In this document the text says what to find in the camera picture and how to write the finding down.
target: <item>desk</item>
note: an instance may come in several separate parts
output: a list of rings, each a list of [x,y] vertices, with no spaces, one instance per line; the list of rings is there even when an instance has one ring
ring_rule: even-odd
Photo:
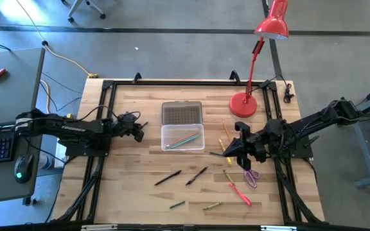
[[[44,55],[42,48],[1,52],[0,69],[6,68],[7,73],[0,77],[0,125],[13,124],[17,115],[35,108]],[[41,137],[33,137],[31,142],[39,147]],[[15,161],[26,153],[27,147],[28,143],[19,138],[13,160],[0,163],[0,201],[33,194],[39,151],[30,148],[34,154],[34,165],[33,175],[28,182],[18,184],[13,175]]]
[[[88,79],[78,117],[83,117],[98,106],[103,80]],[[295,94],[293,83],[291,93]],[[301,117],[296,98],[291,104],[283,102],[285,85],[277,82],[282,115],[288,122]],[[137,143],[132,137],[118,137],[112,140],[109,156],[105,159],[100,185],[95,223],[145,223],[145,224],[207,224],[207,225],[259,225],[282,224],[281,204],[278,186],[271,160],[263,164],[252,161],[252,168],[261,173],[258,188],[251,189],[243,179],[242,169],[236,164],[228,166],[225,159],[209,155],[219,151],[218,139],[229,144],[222,121],[225,121],[231,136],[235,121],[243,121],[257,131],[267,122],[261,91],[253,96],[258,101],[256,113],[240,119],[229,111],[229,99],[245,87],[219,86],[118,86],[114,112],[139,110],[139,123],[149,122],[144,127],[144,140]],[[161,104],[166,101],[201,101],[204,118],[205,150],[162,151]],[[87,120],[95,119],[91,114]],[[72,204],[82,187],[86,157],[77,157],[64,169],[60,190],[55,204],[53,218],[61,216]],[[323,220],[323,213],[313,171],[303,160],[292,160],[297,192],[313,213]],[[193,184],[185,186],[203,167],[208,170]],[[177,170],[182,173],[167,182],[154,186],[158,180]],[[229,187],[222,173],[226,169],[236,186],[251,201],[252,207],[243,201]],[[186,200],[185,205],[169,210],[169,206]],[[223,205],[202,211],[202,208],[222,201]],[[85,215],[90,199],[85,204]],[[288,200],[293,217],[292,201]]]

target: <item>gray desk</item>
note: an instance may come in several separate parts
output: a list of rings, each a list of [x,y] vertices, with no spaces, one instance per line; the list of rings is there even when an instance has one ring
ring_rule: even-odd
[[[42,48],[1,52],[0,68],[8,71],[0,77],[0,124],[13,124],[15,117],[35,108],[42,63],[45,50]],[[40,146],[41,137],[34,137],[31,143]],[[34,154],[33,174],[25,184],[15,181],[13,169],[15,161],[28,149],[28,143],[19,138],[15,156],[11,162],[0,163],[0,201],[31,196],[37,177],[39,151],[29,148]]]

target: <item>floor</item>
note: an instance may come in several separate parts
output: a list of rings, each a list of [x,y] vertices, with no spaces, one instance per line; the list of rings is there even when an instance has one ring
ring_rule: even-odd
[[[232,70],[246,78],[258,39],[246,31],[253,30],[264,16],[261,0],[102,0],[98,4],[107,14],[105,20],[82,4],[73,16],[76,22],[70,24],[67,11],[72,0],[65,5],[60,0],[20,2],[37,25],[45,26],[42,35],[55,51],[74,58],[101,78],[133,78],[140,72],[144,78],[226,79]],[[289,0],[286,23],[293,35],[277,41],[276,50],[283,76],[295,83],[303,116],[341,96],[358,103],[370,93],[370,0]],[[6,26],[0,27],[0,44],[12,49],[40,47],[39,36],[16,1],[0,0],[0,26]],[[75,32],[70,28],[95,30]],[[101,28],[165,30],[95,32]],[[171,29],[183,30],[172,33]],[[187,33],[187,29],[216,30]],[[328,32],[305,36],[295,35],[295,31]],[[275,76],[273,61],[267,41],[256,62],[254,79]],[[49,53],[43,71],[75,91],[84,89],[85,73]],[[79,96],[44,76],[42,79],[49,83],[58,107]],[[44,110],[46,95],[39,93],[37,106]],[[76,114],[78,106],[75,101],[57,113]],[[368,176],[353,128],[332,126],[318,135],[321,138],[312,148],[326,220],[370,228],[370,187],[353,186],[353,181]],[[0,226],[44,222],[59,179],[58,175],[37,179],[35,195],[40,201],[32,207],[23,207],[21,200],[0,202]]]

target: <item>clear plastic container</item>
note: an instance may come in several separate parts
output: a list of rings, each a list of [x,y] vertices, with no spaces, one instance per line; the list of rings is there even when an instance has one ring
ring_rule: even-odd
[[[177,144],[192,135],[196,138]],[[204,127],[202,124],[174,124],[163,125],[161,128],[161,149],[164,151],[191,151],[205,148]]]

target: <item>lamp base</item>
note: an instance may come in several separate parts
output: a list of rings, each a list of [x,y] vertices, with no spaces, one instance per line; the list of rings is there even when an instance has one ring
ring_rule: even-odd
[[[229,101],[229,109],[231,109],[231,112],[241,118],[253,115],[257,107],[256,100],[253,96],[248,96],[247,103],[243,101],[245,96],[244,92],[239,92],[233,95]]]

